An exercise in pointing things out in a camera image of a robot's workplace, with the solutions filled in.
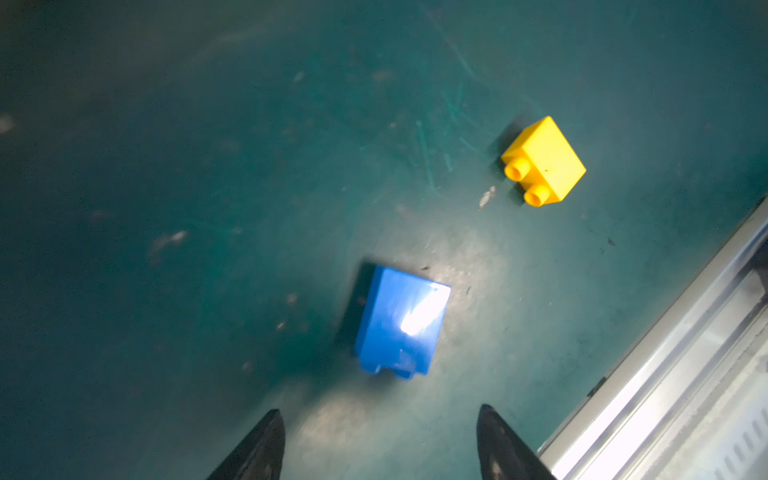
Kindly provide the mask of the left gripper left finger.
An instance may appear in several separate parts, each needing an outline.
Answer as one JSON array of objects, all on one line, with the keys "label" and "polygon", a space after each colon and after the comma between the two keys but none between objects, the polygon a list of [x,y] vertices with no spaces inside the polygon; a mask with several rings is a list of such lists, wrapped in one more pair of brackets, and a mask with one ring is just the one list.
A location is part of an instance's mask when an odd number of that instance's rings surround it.
[{"label": "left gripper left finger", "polygon": [[278,480],[286,445],[286,428],[279,409],[269,410],[208,480]]}]

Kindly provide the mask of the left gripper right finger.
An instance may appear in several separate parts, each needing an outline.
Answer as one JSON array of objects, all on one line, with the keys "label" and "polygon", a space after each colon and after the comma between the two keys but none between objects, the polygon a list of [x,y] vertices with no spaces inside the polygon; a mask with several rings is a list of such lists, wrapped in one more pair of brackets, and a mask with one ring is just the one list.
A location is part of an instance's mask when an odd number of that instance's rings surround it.
[{"label": "left gripper right finger", "polygon": [[537,454],[491,405],[480,407],[476,438],[484,480],[555,480]]}]

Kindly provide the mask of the blue lego brick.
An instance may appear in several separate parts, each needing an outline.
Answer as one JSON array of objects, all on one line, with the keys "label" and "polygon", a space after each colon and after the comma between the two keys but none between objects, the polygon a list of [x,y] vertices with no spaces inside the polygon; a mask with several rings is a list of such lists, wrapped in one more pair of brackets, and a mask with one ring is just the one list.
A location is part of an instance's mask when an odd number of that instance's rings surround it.
[{"label": "blue lego brick", "polygon": [[427,375],[450,294],[448,285],[376,266],[354,346],[361,368],[406,380]]}]

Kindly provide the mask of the small yellow lego brick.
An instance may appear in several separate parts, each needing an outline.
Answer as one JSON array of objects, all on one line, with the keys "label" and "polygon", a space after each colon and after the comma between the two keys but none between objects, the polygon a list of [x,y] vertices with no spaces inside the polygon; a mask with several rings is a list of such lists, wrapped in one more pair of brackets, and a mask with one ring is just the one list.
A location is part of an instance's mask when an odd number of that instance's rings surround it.
[{"label": "small yellow lego brick", "polygon": [[586,173],[551,116],[524,129],[502,153],[505,176],[524,190],[532,207],[559,203]]}]

